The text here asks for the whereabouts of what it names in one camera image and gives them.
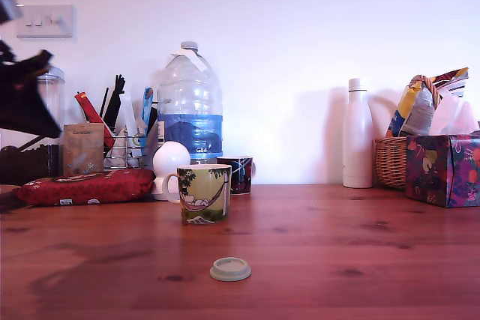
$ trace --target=blue label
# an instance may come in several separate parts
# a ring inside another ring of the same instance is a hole
[[[165,141],[179,142],[192,159],[221,157],[222,115],[159,114],[165,123]]]
[[[395,114],[393,115],[393,118],[390,121],[390,125],[388,126],[388,129],[393,132],[393,136],[398,136],[400,133],[400,129],[404,125],[405,119],[402,118],[402,115],[398,112],[398,110],[395,110]]]

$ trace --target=round lid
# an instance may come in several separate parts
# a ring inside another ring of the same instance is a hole
[[[240,258],[222,258],[213,263],[210,276],[220,281],[239,281],[248,278],[252,268]]]
[[[196,41],[182,41],[180,47],[182,49],[198,50],[198,44]]]
[[[348,91],[367,90],[367,85],[363,79],[354,78],[348,82]]]
[[[58,80],[61,80],[62,82],[65,82],[65,73],[57,67],[53,67],[52,65],[49,66],[48,72],[40,75],[38,78],[51,79],[53,77],[58,78]]]

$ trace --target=illustrated mug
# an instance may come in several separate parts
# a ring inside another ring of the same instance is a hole
[[[178,178],[180,200],[168,191],[168,181]],[[163,178],[162,191],[169,202],[181,203],[184,224],[212,224],[227,217],[230,208],[232,167],[221,164],[179,166]]]
[[[218,164],[232,167],[232,194],[249,194],[252,187],[252,157],[218,157]]]

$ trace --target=light switch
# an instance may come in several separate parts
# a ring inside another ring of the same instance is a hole
[[[16,37],[72,37],[73,5],[23,5],[23,18],[16,20]]]

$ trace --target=floral tissue box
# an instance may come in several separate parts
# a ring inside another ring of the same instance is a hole
[[[480,205],[480,136],[408,136],[406,195],[444,208]]]

